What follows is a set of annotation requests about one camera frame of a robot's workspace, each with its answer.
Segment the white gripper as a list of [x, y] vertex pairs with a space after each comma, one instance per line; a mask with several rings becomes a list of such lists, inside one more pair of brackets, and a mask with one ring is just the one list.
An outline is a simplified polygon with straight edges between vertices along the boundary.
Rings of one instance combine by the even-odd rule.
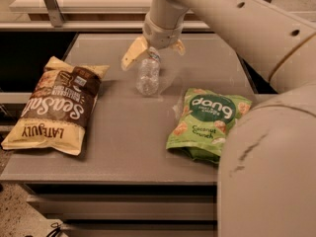
[[130, 45], [127, 52], [121, 59], [121, 69], [129, 70], [142, 57], [148, 49], [148, 45], [156, 49], [171, 47], [179, 55], [184, 55], [186, 49], [179, 36], [183, 26], [168, 30], [157, 26], [150, 18], [150, 14], [145, 16], [142, 28], [143, 36], [137, 37]]

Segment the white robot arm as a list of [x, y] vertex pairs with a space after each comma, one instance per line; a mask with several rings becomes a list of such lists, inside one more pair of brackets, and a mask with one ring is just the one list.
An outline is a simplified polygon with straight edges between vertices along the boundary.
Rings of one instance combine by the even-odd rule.
[[316, 26], [263, 0], [152, 0], [148, 43], [173, 45], [187, 11], [274, 89], [224, 144], [218, 237], [316, 237]]

